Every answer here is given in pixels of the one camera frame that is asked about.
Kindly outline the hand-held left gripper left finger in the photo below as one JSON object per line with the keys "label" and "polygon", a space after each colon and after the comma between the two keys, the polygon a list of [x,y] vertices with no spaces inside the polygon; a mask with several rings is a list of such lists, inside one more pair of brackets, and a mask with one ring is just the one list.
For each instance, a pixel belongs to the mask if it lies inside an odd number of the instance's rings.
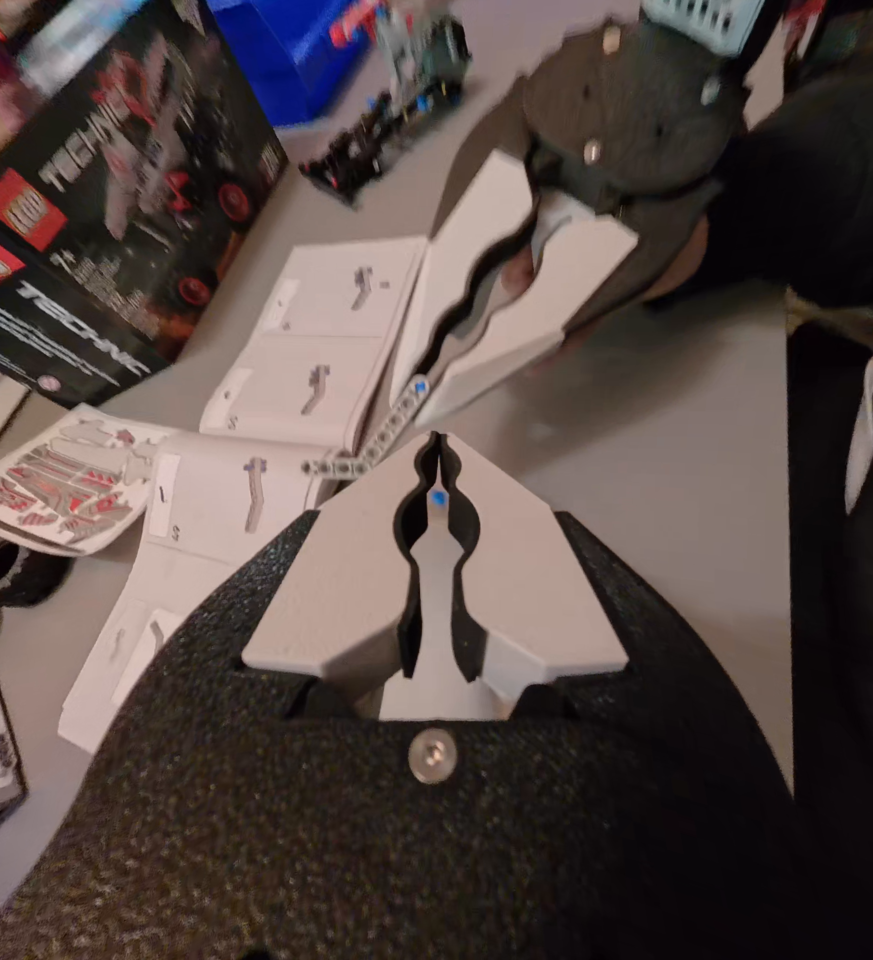
{"label": "hand-held left gripper left finger", "polygon": [[316,678],[355,703],[414,676],[422,639],[419,566],[441,435],[421,435],[317,511],[241,653],[250,668]]}

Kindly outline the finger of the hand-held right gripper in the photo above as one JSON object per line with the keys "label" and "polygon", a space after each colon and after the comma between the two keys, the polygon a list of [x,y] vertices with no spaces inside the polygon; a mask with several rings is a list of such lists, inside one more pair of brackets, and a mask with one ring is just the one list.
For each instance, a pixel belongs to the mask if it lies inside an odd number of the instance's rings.
{"label": "finger of the hand-held right gripper", "polygon": [[525,162],[492,150],[428,243],[395,353],[391,405],[414,378],[436,388],[476,347],[489,324],[476,309],[481,286],[530,243],[538,216]]}
{"label": "finger of the hand-held right gripper", "polygon": [[415,425],[437,426],[553,354],[637,241],[637,233],[618,218],[595,214],[563,191],[544,191],[529,241],[532,280],[523,293],[508,293],[499,273],[487,296],[478,294],[425,373],[430,390]]}

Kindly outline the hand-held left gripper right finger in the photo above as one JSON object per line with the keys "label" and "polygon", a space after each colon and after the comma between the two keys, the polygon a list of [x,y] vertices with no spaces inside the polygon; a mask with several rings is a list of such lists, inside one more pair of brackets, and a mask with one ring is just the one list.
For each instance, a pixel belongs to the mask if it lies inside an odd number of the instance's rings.
{"label": "hand-held left gripper right finger", "polygon": [[459,438],[441,439],[440,719],[510,715],[531,687],[622,671],[628,654],[554,510]]}

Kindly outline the grey bent toy beam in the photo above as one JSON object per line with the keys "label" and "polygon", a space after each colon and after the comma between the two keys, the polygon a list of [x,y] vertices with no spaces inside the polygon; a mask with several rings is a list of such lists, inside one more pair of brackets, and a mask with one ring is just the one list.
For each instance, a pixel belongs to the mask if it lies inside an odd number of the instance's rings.
{"label": "grey bent toy beam", "polygon": [[397,440],[413,425],[419,410],[427,402],[430,392],[425,397],[415,393],[415,381],[421,377],[427,378],[419,375],[407,382],[357,454],[304,460],[300,464],[301,473],[324,481],[353,482],[373,471],[389,456]]}

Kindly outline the person's right forearm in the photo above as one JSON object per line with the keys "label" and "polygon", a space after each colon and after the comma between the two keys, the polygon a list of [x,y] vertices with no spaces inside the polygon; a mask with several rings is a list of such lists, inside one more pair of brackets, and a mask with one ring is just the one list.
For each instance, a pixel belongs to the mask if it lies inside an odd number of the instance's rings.
{"label": "person's right forearm", "polygon": [[762,280],[873,306],[873,51],[813,78],[723,159],[705,283]]}

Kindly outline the person's right hand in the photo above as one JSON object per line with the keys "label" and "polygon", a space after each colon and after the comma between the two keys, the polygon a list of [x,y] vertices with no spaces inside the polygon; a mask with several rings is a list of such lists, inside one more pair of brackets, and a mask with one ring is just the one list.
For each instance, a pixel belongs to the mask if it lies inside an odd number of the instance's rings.
{"label": "person's right hand", "polygon": [[695,224],[687,243],[655,282],[641,293],[633,295],[616,307],[611,307],[609,311],[587,318],[582,324],[571,330],[559,346],[554,347],[541,356],[532,366],[527,367],[526,376],[541,375],[563,359],[563,356],[572,354],[574,350],[587,341],[598,323],[609,317],[613,312],[622,308],[656,302],[668,297],[690,282],[704,262],[708,234],[709,222],[707,216],[703,216]]}

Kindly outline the black toy car chassis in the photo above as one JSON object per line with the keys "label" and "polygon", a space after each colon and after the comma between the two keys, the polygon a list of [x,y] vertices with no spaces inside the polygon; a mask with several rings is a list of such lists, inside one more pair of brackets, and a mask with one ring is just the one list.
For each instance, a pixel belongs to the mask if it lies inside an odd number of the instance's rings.
{"label": "black toy car chassis", "polygon": [[382,53],[389,84],[322,155],[299,164],[313,185],[352,206],[386,172],[386,157],[432,116],[461,101],[472,57],[462,21],[445,1],[359,1],[334,19],[335,49],[368,40]]}

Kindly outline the open instruction booklet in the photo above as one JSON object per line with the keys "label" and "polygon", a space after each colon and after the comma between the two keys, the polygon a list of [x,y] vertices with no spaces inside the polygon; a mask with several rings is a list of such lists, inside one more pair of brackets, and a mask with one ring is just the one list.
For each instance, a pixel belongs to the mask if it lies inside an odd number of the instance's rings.
{"label": "open instruction booklet", "polygon": [[423,236],[295,247],[196,432],[157,449],[139,549],[62,705],[87,754],[184,619],[302,513],[350,456],[403,326]]}

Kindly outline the blue plastic bin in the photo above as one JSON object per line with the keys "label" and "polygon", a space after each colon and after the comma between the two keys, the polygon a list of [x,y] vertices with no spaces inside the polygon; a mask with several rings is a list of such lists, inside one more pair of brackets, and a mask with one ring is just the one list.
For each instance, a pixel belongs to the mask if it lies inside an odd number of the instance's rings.
{"label": "blue plastic bin", "polygon": [[347,1],[209,1],[214,20],[267,120],[309,124],[334,107],[371,48],[360,31],[336,47],[331,27]]}

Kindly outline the red grey sticker sheet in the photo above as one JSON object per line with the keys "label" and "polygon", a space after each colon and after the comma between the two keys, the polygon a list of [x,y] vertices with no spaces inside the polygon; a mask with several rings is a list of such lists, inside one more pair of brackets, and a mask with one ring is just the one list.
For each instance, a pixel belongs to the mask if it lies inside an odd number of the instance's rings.
{"label": "red grey sticker sheet", "polygon": [[0,537],[83,558],[146,511],[160,445],[177,430],[81,404],[0,459]]}

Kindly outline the black toy set box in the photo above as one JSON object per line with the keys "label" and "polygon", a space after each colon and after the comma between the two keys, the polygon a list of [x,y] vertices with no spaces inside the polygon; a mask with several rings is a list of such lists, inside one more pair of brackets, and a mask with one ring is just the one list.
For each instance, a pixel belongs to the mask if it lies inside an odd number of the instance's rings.
{"label": "black toy set box", "polygon": [[287,167],[207,2],[57,2],[3,48],[0,375],[65,407],[174,364]]}

